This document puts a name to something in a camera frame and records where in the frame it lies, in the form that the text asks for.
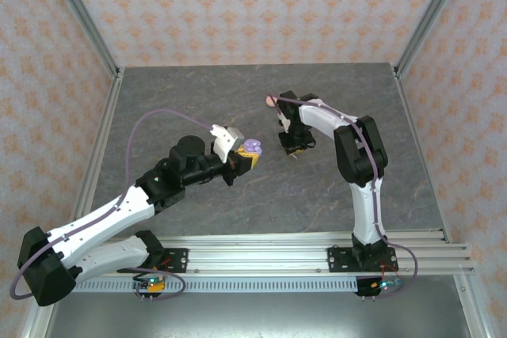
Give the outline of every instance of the floral wallpaper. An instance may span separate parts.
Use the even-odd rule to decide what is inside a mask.
[[[31,302],[9,297],[23,235],[69,220],[110,82],[65,0],[0,0],[2,337]]]
[[[430,0],[84,0],[120,66],[396,63]]]
[[[507,0],[448,0],[403,79],[457,241],[473,244],[507,332]]]

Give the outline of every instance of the purple object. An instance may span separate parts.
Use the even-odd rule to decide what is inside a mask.
[[[247,139],[243,144],[245,152],[249,154],[262,154],[261,142],[255,139]]]

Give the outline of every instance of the cable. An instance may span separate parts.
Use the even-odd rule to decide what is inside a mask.
[[[107,212],[105,212],[103,215],[101,215],[100,217],[97,217],[93,221],[90,221],[90,222],[84,224],[83,226],[77,227],[76,229],[72,230],[68,234],[65,234],[64,237],[57,237],[54,241],[51,241],[51,242],[47,243],[42,249],[40,249],[39,251],[37,251],[36,253],[34,253],[31,257],[29,257],[29,259],[26,261],[26,263],[24,263],[21,266],[21,268],[19,269],[19,271],[17,272],[17,274],[14,276],[13,282],[10,284],[9,294],[10,294],[10,297],[12,299],[14,299],[14,300],[24,300],[26,298],[29,298],[29,297],[33,296],[32,293],[16,294],[16,286],[17,286],[17,283],[19,282],[19,280],[21,279],[21,277],[23,276],[23,274],[25,273],[25,271],[43,253],[45,253],[46,251],[48,251],[50,248],[52,248],[53,246],[57,245],[61,241],[64,241],[64,240],[68,239],[69,237],[71,237],[71,236],[73,236],[73,235],[75,235],[77,233],[80,233],[81,231],[86,230],[89,227],[94,226],[97,223],[103,221],[104,219],[108,218],[114,211],[118,210],[118,207],[120,207],[120,205],[125,200],[125,197],[127,196],[128,189],[131,186],[131,184],[130,184],[130,181],[131,181],[131,179],[130,179],[130,157],[131,157],[131,150],[132,150],[132,145],[133,145],[133,142],[134,142],[135,133],[137,132],[137,129],[139,128],[139,125],[146,118],[149,118],[150,116],[153,116],[155,114],[160,114],[160,113],[169,113],[169,114],[174,114],[174,115],[177,115],[177,116],[181,116],[182,118],[185,118],[185,119],[191,121],[192,123],[197,124],[198,126],[204,127],[206,129],[208,129],[209,131],[212,129],[211,125],[203,123],[203,122],[200,122],[199,120],[196,120],[196,119],[194,119],[194,118],[192,118],[190,116],[187,116],[187,115],[185,115],[185,114],[183,114],[183,113],[181,113],[179,111],[173,110],[172,108],[159,108],[159,109],[147,112],[146,114],[144,114],[143,116],[141,116],[141,118],[137,122],[135,122],[135,125],[132,128],[132,132],[130,134],[130,138],[128,139],[127,152],[125,154],[125,185],[124,185],[124,190],[121,192],[121,195],[118,198],[118,201],[116,202],[116,204],[113,207],[111,207]]]
[[[161,301],[161,300],[166,300],[168,298],[173,298],[173,297],[179,296],[180,294],[182,294],[185,291],[185,289],[187,287],[187,283],[185,282],[185,280],[181,276],[176,275],[175,273],[172,273],[172,272],[159,271],[158,269],[148,269],[148,268],[126,268],[126,269],[128,269],[129,271],[137,271],[137,272],[145,272],[145,273],[159,273],[161,275],[171,276],[171,277],[174,277],[175,279],[180,280],[182,287],[179,291],[164,294],[164,295],[161,295],[158,297],[153,297],[153,298],[151,298],[151,301]],[[142,285],[146,284],[147,282],[148,282],[148,280],[138,283],[137,286],[135,287],[135,295],[138,298],[140,298],[141,301],[143,300],[143,298],[145,296],[139,293],[139,289]]]
[[[324,109],[326,111],[332,112],[334,115],[338,116],[339,118],[343,119],[345,122],[347,122],[348,124],[350,124],[350,126],[357,133],[357,136],[359,137],[359,140],[363,143],[364,150],[365,150],[366,155],[368,156],[368,160],[370,161],[370,164],[372,165],[372,168],[373,168],[372,191],[373,191],[373,195],[374,196],[372,198],[373,198],[373,221],[374,221],[374,224],[375,224],[375,230],[376,230],[377,234],[379,235],[380,239],[382,239],[382,241],[386,245],[390,245],[391,247],[395,247],[395,248],[403,249],[403,250],[407,251],[412,256],[412,259],[414,260],[414,273],[412,274],[412,278],[406,284],[406,286],[400,288],[399,290],[397,290],[395,292],[389,293],[389,294],[381,294],[380,296],[377,296],[376,298],[387,298],[387,297],[392,296],[393,294],[397,294],[399,291],[402,291],[402,290],[405,290],[406,288],[408,288],[414,282],[414,280],[417,277],[417,270],[419,269],[419,265],[418,265],[418,262],[417,262],[417,257],[415,256],[414,252],[411,249],[409,249],[408,247],[406,247],[404,245],[399,245],[399,244],[396,244],[396,243],[389,242],[382,235],[382,232],[380,231],[380,228],[379,228],[379,211],[378,211],[379,207],[377,205],[377,197],[376,197],[377,190],[375,188],[375,182],[379,179],[379,171],[377,169],[377,165],[375,163],[375,160],[373,159],[373,153],[370,150],[370,147],[368,146],[368,143],[366,142],[366,138],[363,136],[363,133],[361,132],[361,129],[346,114],[344,114],[343,112],[339,112],[338,110],[335,110],[334,108],[328,106],[327,104],[317,104],[317,103],[313,103],[313,102],[298,101],[298,100],[295,100],[295,99],[288,99],[288,98],[284,98],[284,97],[278,97],[276,95],[271,95],[271,94],[269,96],[272,99],[276,98],[276,99],[278,99],[280,101],[290,102],[290,103],[294,103],[294,104],[304,104],[306,106],[311,106],[311,107],[316,107],[316,108],[322,108],[322,109]]]

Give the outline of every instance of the wallpaper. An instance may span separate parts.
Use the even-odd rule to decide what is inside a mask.
[[[396,63],[429,0],[84,0],[120,66]]]
[[[452,237],[473,243],[506,336],[507,0],[448,0],[403,85]]]
[[[0,0],[2,337],[31,303],[9,297],[23,235],[69,220],[110,81],[65,0]]]

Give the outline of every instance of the purple cable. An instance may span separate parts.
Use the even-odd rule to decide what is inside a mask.
[[[415,256],[414,252],[411,249],[409,249],[408,247],[405,247],[404,245],[399,245],[399,244],[396,244],[396,243],[391,243],[390,241],[388,241],[382,235],[382,232],[380,231],[380,228],[379,228],[379,211],[378,211],[379,207],[377,205],[377,197],[376,197],[376,189],[375,189],[375,182],[379,178],[379,170],[377,169],[377,165],[375,163],[375,159],[373,158],[373,153],[370,150],[370,147],[368,146],[368,143],[366,142],[366,138],[363,136],[363,133],[361,132],[361,129],[354,123],[353,120],[351,120],[349,117],[347,117],[346,114],[344,114],[343,112],[339,112],[338,110],[335,110],[334,108],[328,106],[327,104],[317,104],[317,103],[313,103],[313,102],[297,101],[295,99],[288,99],[288,98],[278,97],[276,95],[271,95],[271,94],[269,96],[271,97],[272,100],[273,100],[273,98],[276,98],[276,99],[278,99],[280,101],[286,101],[286,102],[290,102],[290,103],[294,103],[294,104],[304,104],[306,106],[311,106],[311,107],[316,107],[316,108],[322,108],[324,110],[332,112],[334,115],[340,117],[345,122],[347,122],[348,124],[350,124],[350,126],[352,126],[352,128],[354,129],[354,131],[357,133],[357,136],[359,137],[359,140],[363,143],[364,150],[366,151],[366,155],[368,156],[368,160],[372,164],[372,168],[373,168],[372,191],[373,191],[373,195],[374,195],[373,196],[373,214],[374,214],[373,215],[373,221],[374,221],[374,224],[375,224],[375,230],[376,230],[377,234],[379,235],[380,239],[382,239],[382,241],[384,243],[386,243],[387,245],[390,245],[391,247],[395,247],[395,248],[403,249],[403,250],[407,251],[412,256],[412,259],[414,259],[414,273],[412,274],[412,279],[404,287],[399,288],[398,291],[394,291],[394,292],[388,293],[388,294],[381,294],[380,296],[377,296],[376,298],[387,298],[387,297],[392,296],[393,294],[397,294],[399,291],[402,291],[402,290],[405,290],[406,288],[408,288],[414,282],[414,280],[417,277],[417,270],[419,269],[419,265],[418,265],[418,262],[417,262],[417,257]]]
[[[116,202],[116,204],[113,207],[111,207],[107,212],[105,212],[100,217],[97,217],[93,221],[90,221],[90,222],[86,223],[85,225],[80,226],[80,227],[72,230],[70,233],[66,234],[65,238],[69,238],[69,237],[71,237],[71,236],[73,236],[73,235],[75,235],[77,233],[80,233],[81,231],[86,230],[89,227],[91,227],[93,225],[96,225],[97,223],[99,223],[99,222],[103,221],[104,219],[108,218],[123,203],[125,197],[127,196],[127,191],[130,188],[130,154],[131,154],[131,151],[132,151],[132,145],[133,145],[133,142],[134,142],[135,133],[137,132],[137,129],[139,128],[139,125],[146,118],[149,118],[150,116],[153,116],[155,114],[160,114],[160,113],[169,113],[169,114],[174,114],[174,115],[177,115],[177,116],[181,116],[182,118],[185,118],[185,119],[191,121],[192,123],[197,124],[198,126],[204,127],[207,130],[209,130],[209,131],[212,129],[212,126],[210,126],[209,124],[200,122],[199,120],[193,119],[192,117],[187,116],[187,115],[185,115],[185,114],[183,114],[183,113],[181,113],[179,111],[173,110],[171,108],[159,108],[157,110],[153,110],[153,111],[147,112],[146,114],[144,114],[143,116],[141,116],[141,118],[135,123],[134,127],[132,128],[132,132],[130,134],[130,138],[128,139],[127,153],[125,154],[125,186],[124,186],[124,190],[121,192],[121,195],[120,195],[120,198],[118,199],[118,202]],[[50,243],[47,243],[42,249],[40,249],[39,251],[37,251],[36,253],[34,253],[31,257],[29,257],[29,259],[26,261],[26,263],[24,263],[21,266],[21,268],[19,269],[19,271],[17,272],[17,274],[14,276],[13,282],[10,284],[9,293],[10,293],[10,297],[12,299],[14,299],[14,300],[24,300],[26,298],[32,297],[31,293],[16,294],[17,283],[19,283],[19,280],[21,279],[21,277],[23,276],[23,274],[25,273],[25,271],[30,267],[30,265],[33,264],[33,262],[35,260],[37,260],[43,253],[45,253],[46,251],[48,251],[54,245],[57,245],[58,243],[60,243],[61,241],[63,241],[63,239],[64,239],[63,237],[58,237],[54,241],[52,241]]]
[[[182,287],[179,291],[169,293],[169,294],[164,294],[164,295],[161,295],[158,297],[153,297],[153,298],[151,298],[151,301],[161,301],[161,300],[166,300],[168,298],[173,298],[173,297],[179,296],[180,294],[182,294],[185,291],[185,289],[187,287],[187,283],[185,282],[185,280],[181,276],[176,275],[175,273],[172,273],[172,272],[159,271],[158,269],[147,269],[147,268],[125,268],[125,269],[128,269],[129,271],[133,271],[133,272],[159,273],[161,275],[172,276],[175,279],[180,280]],[[148,280],[139,282],[139,284],[137,284],[137,287],[135,287],[135,295],[138,298],[140,298],[141,301],[143,300],[144,295],[139,293],[139,289],[142,285],[144,285],[146,283],[148,283]]]

